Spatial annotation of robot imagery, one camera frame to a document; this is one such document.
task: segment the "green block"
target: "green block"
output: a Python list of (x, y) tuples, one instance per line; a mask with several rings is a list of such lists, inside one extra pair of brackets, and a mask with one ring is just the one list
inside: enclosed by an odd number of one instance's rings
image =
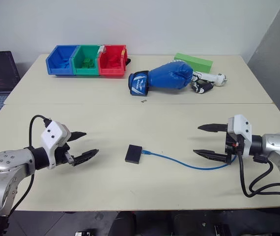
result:
[(205, 72), (205, 73), (210, 72), (211, 66), (213, 64), (213, 61), (211, 61), (211, 60), (196, 58), (196, 57), (192, 57), (192, 56), (181, 54), (181, 53), (177, 53), (175, 55), (174, 59), (183, 60), (188, 65), (190, 65), (194, 71)]

